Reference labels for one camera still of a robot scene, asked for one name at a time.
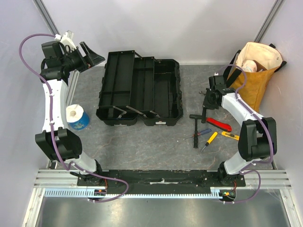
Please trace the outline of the red handled screwdriver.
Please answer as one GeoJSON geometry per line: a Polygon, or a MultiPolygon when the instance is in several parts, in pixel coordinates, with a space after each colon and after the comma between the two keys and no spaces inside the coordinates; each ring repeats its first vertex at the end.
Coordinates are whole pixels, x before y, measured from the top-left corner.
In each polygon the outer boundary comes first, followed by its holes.
{"type": "MultiPolygon", "coordinates": [[[[205,130],[202,130],[202,131],[198,132],[197,135],[198,136],[205,135],[205,134],[210,133],[211,131],[212,130],[210,128],[208,128],[208,129],[205,129],[205,130]]],[[[191,137],[194,137],[194,134],[192,136],[190,136],[190,137],[184,138],[184,140],[189,139],[191,137]]]]}

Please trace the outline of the red handled pliers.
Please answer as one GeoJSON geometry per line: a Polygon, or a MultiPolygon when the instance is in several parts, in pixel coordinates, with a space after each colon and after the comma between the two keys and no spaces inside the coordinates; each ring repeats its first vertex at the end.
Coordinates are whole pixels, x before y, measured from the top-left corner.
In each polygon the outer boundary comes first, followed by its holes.
{"type": "Polygon", "coordinates": [[[223,131],[227,131],[227,132],[231,132],[232,131],[232,127],[229,124],[226,123],[222,123],[220,121],[217,121],[213,118],[207,117],[206,118],[206,122],[211,124],[212,126],[221,129],[223,131]]]}

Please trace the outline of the yellow utility knife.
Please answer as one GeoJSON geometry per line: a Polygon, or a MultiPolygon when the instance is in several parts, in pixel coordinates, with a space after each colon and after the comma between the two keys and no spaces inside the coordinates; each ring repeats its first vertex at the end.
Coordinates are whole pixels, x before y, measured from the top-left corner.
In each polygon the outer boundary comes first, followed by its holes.
{"type": "Polygon", "coordinates": [[[226,131],[222,131],[221,134],[227,138],[234,139],[234,140],[239,140],[239,138],[240,138],[238,135],[234,135],[234,134],[231,134],[226,131]]]}

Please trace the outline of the hammer with metal shaft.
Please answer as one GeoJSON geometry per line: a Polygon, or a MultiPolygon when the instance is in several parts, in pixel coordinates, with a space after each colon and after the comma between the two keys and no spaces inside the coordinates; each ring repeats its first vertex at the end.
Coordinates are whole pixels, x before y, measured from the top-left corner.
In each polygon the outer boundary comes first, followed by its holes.
{"type": "MultiPolygon", "coordinates": [[[[199,94],[201,95],[206,95],[206,92],[205,91],[199,91],[199,94]]],[[[202,119],[201,119],[201,123],[206,123],[206,109],[203,107],[202,109],[202,119]]]]}

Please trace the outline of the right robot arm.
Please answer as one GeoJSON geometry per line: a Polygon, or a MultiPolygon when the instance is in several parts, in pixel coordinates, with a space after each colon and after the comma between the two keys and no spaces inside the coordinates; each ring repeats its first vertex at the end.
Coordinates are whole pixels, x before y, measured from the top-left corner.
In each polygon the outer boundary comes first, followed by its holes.
{"type": "Polygon", "coordinates": [[[222,162],[217,170],[217,181],[222,186],[231,185],[251,164],[272,159],[277,152],[276,121],[254,111],[235,89],[228,88],[222,75],[209,77],[209,87],[203,101],[202,123],[206,111],[222,107],[241,126],[238,151],[222,162]]]}

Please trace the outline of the black plastic toolbox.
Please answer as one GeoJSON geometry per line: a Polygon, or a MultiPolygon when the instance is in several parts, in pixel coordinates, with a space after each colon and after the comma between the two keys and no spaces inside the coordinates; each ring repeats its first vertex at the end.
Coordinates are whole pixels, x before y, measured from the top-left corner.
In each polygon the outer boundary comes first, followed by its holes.
{"type": "Polygon", "coordinates": [[[180,64],[142,57],[136,51],[109,52],[96,116],[106,125],[174,126],[183,117],[180,64]]]}

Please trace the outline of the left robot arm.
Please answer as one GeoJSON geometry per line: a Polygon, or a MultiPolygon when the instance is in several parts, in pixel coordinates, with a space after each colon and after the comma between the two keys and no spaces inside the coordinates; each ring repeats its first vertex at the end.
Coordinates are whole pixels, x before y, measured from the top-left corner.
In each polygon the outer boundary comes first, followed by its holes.
{"type": "Polygon", "coordinates": [[[51,161],[57,161],[78,178],[78,186],[100,186],[104,174],[97,160],[82,149],[80,138],[69,130],[66,120],[66,98],[70,72],[84,72],[103,62],[105,58],[92,51],[85,42],[79,47],[61,41],[42,44],[44,59],[41,62],[41,81],[45,92],[45,121],[35,142],[51,161]]]}

